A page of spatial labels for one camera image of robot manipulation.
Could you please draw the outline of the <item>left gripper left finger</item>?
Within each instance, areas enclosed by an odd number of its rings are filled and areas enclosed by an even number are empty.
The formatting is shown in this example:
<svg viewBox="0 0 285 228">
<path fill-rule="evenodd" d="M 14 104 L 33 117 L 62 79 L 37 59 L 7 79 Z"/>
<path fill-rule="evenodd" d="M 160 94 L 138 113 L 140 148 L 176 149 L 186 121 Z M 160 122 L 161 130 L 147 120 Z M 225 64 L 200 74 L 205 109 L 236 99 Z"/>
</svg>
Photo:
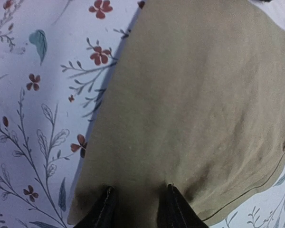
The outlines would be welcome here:
<svg viewBox="0 0 285 228">
<path fill-rule="evenodd" d="M 74 228 L 111 228 L 116 204 L 115 189 L 111 186 L 106 187 L 88 214 Z"/>
</svg>

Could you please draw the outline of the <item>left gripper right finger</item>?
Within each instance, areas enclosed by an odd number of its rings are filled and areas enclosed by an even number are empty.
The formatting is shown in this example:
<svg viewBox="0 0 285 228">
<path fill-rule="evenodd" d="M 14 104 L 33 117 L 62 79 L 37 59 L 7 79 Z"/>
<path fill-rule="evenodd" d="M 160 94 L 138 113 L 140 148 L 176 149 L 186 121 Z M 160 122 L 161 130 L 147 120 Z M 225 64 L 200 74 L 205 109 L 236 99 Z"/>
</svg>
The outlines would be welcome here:
<svg viewBox="0 0 285 228">
<path fill-rule="evenodd" d="M 208 228 L 173 184 L 160 194 L 156 223 L 158 228 Z"/>
</svg>

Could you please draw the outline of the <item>olive green underwear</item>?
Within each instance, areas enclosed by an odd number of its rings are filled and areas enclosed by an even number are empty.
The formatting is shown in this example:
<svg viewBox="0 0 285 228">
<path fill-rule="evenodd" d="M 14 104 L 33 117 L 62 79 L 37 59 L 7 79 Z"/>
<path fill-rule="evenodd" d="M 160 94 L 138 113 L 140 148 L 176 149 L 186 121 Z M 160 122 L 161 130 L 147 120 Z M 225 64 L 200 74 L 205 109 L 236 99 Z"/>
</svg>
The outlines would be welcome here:
<svg viewBox="0 0 285 228">
<path fill-rule="evenodd" d="M 106 187 L 112 228 L 157 228 L 173 184 L 207 225 L 285 165 L 285 0 L 150 0 L 104 94 L 68 216 Z"/>
</svg>

